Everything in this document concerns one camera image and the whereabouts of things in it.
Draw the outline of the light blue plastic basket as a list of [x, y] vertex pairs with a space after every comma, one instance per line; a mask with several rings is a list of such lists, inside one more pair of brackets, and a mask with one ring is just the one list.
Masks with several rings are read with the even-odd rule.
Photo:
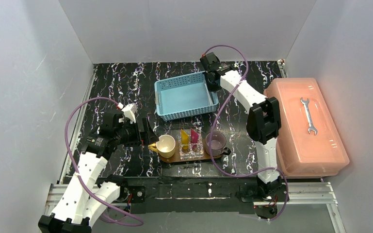
[[219, 100], [215, 92], [211, 92], [213, 105], [209, 105], [205, 87], [204, 72], [156, 81], [156, 112], [164, 121], [215, 112]]

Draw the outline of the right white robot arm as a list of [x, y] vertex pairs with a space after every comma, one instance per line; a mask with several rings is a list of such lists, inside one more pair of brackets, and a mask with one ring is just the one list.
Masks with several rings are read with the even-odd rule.
[[235, 68], [222, 63], [213, 52], [203, 54], [200, 62], [208, 89], [228, 91], [247, 111], [246, 131], [255, 143], [258, 159], [257, 193], [263, 198], [274, 196], [281, 187], [276, 155], [281, 128], [278, 100], [258, 92], [247, 82], [245, 75], [241, 76]]

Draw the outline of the white toothbrush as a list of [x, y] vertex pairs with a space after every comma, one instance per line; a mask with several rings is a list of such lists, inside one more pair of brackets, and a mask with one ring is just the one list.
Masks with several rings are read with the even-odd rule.
[[212, 94], [211, 94], [211, 92], [209, 91], [209, 88], [208, 88], [208, 86], [207, 86], [206, 83], [205, 83], [205, 87], [206, 87], [206, 90], [207, 90], [207, 95], [208, 95], [208, 99], [209, 99], [209, 105], [213, 105]]

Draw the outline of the yellow toothpaste tube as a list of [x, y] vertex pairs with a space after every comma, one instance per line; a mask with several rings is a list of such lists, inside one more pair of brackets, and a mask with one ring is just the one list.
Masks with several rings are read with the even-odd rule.
[[189, 135], [183, 129], [181, 129], [181, 148], [186, 151], [189, 149]]

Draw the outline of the purple mug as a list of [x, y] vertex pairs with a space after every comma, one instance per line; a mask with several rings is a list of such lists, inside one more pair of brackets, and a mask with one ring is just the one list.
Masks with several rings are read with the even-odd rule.
[[221, 132], [214, 131], [212, 133], [211, 147], [209, 147], [209, 138], [210, 134], [207, 134], [204, 143], [204, 150], [207, 154], [209, 154], [210, 148], [213, 157], [231, 154], [231, 150], [226, 147], [226, 137]]

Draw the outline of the clear textured acrylic holder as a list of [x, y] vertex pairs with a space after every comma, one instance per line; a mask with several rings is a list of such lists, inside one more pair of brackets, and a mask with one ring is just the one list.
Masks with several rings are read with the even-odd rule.
[[194, 130], [180, 130], [178, 147], [181, 160], [201, 159], [204, 156], [204, 145], [202, 136]]

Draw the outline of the pink toothpaste tube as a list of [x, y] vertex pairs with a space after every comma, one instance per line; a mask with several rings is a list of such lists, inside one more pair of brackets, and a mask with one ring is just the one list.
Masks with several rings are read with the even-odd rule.
[[192, 145], [192, 151], [197, 152], [198, 151], [199, 136], [198, 136], [198, 133], [193, 129], [191, 129], [190, 139], [191, 139], [190, 142], [191, 142], [191, 145]]

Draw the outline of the oval wooden tray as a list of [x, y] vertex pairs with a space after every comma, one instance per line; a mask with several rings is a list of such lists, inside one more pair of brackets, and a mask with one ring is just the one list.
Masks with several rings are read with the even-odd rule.
[[199, 150], [202, 154], [197, 154], [194, 151], [190, 151], [188, 153], [184, 153], [176, 144], [175, 147], [175, 154], [170, 158], [163, 158], [159, 154], [160, 160], [165, 163], [183, 163], [183, 162], [192, 162], [192, 161], [203, 161], [203, 160], [210, 160], [210, 155], [205, 152], [204, 149]]

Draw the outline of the yellow mug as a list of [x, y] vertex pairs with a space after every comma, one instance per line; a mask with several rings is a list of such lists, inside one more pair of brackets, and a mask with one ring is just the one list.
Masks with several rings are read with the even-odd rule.
[[163, 158], [170, 158], [175, 154], [176, 141], [168, 135], [161, 135], [156, 143], [148, 145], [148, 149], [158, 153]]

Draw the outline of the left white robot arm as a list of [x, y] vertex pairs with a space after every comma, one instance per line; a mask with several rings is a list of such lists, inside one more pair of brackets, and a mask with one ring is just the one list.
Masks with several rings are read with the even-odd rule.
[[98, 129], [86, 137], [75, 173], [63, 196], [38, 227], [43, 233], [90, 233], [94, 223], [112, 207], [128, 184], [124, 177], [110, 175], [93, 192], [101, 171], [119, 146], [135, 147], [158, 141], [146, 117], [140, 129], [130, 110], [108, 110]]

